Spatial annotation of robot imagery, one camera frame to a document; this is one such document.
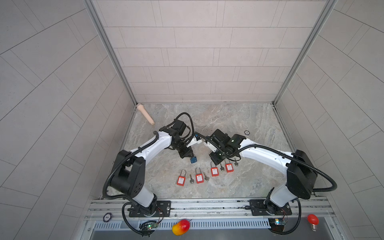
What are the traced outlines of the blue padlock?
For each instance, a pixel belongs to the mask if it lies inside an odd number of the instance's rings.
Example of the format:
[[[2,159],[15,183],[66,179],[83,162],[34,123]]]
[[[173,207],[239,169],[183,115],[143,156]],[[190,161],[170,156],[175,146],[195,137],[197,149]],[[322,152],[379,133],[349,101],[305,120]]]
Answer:
[[[191,164],[194,164],[196,163],[198,160],[197,160],[197,157],[196,156],[193,156],[192,158],[190,158],[190,162]]]

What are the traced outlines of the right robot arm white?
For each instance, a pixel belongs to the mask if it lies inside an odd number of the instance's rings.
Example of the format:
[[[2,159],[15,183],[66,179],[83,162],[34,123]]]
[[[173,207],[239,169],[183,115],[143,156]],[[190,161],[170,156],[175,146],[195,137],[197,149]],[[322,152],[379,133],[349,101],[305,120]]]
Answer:
[[[332,192],[338,187],[335,180],[315,168],[307,154],[300,150],[294,153],[282,152],[257,144],[242,135],[235,134],[230,138],[220,130],[209,137],[195,132],[187,146],[200,143],[211,149],[210,158],[215,165],[226,159],[238,162],[241,158],[248,158],[268,165],[285,175],[286,183],[272,188],[263,203],[244,207],[253,213],[266,212],[276,216],[289,202],[297,202],[300,209],[301,199],[308,200],[312,193]]]

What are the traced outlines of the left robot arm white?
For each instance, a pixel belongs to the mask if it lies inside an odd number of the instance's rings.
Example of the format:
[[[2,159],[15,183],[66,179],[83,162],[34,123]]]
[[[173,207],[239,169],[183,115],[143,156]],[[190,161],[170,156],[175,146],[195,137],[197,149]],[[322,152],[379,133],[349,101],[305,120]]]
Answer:
[[[160,219],[163,219],[165,213],[158,206],[158,197],[144,186],[146,166],[165,149],[177,151],[180,158],[189,158],[191,163],[197,162],[190,146],[196,136],[194,125],[187,126],[181,121],[183,115],[190,117],[188,113],[181,113],[170,124],[155,131],[155,136],[142,146],[118,153],[103,185],[103,199],[125,199],[133,204],[131,211],[145,216],[159,213]]]

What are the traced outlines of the red padlock with label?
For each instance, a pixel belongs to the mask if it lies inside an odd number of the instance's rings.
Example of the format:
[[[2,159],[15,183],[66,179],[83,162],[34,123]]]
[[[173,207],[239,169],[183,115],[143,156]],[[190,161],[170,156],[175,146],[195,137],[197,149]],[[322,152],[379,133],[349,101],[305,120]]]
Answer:
[[[219,169],[214,163],[211,163],[211,175],[212,177],[218,177],[220,175]]]

